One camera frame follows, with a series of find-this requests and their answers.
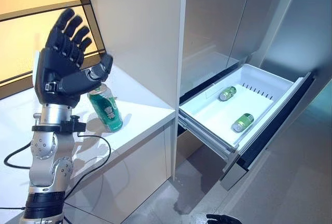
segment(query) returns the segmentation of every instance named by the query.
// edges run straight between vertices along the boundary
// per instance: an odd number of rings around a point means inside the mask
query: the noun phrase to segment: can lid
[[[107,90],[107,86],[102,83],[100,87],[97,87],[96,89],[88,92],[89,95],[95,95],[95,94],[101,94]]]

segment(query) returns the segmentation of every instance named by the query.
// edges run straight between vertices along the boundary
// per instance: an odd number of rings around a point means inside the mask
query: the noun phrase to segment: drawer
[[[261,147],[262,140],[259,137],[263,132],[269,133],[263,140],[266,144],[312,80],[311,73],[292,82],[244,64],[182,103],[179,107],[179,124],[228,161],[235,157],[234,154],[239,157],[250,147],[253,148],[258,139]],[[227,101],[220,101],[220,93],[229,86],[237,89],[236,94]],[[254,122],[243,132],[234,132],[232,124],[245,113],[253,115]]]

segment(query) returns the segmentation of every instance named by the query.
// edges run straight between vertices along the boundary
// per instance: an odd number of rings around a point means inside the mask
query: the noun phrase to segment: window frame
[[[66,9],[69,7],[77,7],[81,6],[84,10],[85,16],[87,18],[90,31],[92,34],[92,37],[94,39],[94,42],[96,44],[97,50],[89,53],[85,53],[85,59],[83,62],[83,65],[81,68],[87,68],[91,67],[93,65],[96,65],[100,61],[100,56],[105,53],[105,45],[104,41],[100,34],[100,29],[98,26],[98,23],[96,21],[96,17],[94,14],[94,10],[91,4],[91,0],[78,0],[78,1],[70,1],[70,2],[63,2],[58,4],[52,4],[52,5],[46,5],[46,6],[40,6],[35,7],[31,9],[25,9],[25,10],[19,10],[14,12],[9,12],[5,14],[0,15],[0,22],[15,19],[15,18],[21,18],[21,17],[27,17],[31,15],[36,15],[39,13],[54,11],[54,10],[61,10]],[[0,100],[9,97],[13,94],[22,92],[24,90],[30,89],[33,87],[32,84],[32,71],[16,75],[13,77],[10,77],[8,79],[0,81],[0,84],[9,82],[3,86],[0,86]]]

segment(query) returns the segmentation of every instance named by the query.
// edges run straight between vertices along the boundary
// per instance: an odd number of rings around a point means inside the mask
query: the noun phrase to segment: green and white can
[[[121,114],[111,90],[105,84],[102,83],[100,87],[89,92],[88,98],[102,123],[111,132],[121,129],[123,125]]]
[[[235,132],[243,132],[249,125],[254,122],[254,116],[251,114],[244,114],[232,125]]]
[[[235,87],[228,87],[225,88],[221,94],[219,95],[219,99],[221,101],[227,101],[229,100],[231,97],[233,97],[234,94],[237,93],[237,89]]]

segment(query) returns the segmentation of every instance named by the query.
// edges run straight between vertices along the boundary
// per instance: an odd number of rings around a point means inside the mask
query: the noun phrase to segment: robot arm
[[[91,44],[90,38],[83,39],[89,33],[86,26],[74,35],[81,23],[72,9],[63,11],[39,55],[35,91],[43,108],[34,114],[33,162],[29,196],[20,219],[23,224],[63,223],[65,191],[73,171],[73,132],[84,132],[86,127],[72,115],[72,109],[81,94],[99,87],[110,74],[113,58],[106,53],[91,70],[80,70],[84,51]]]

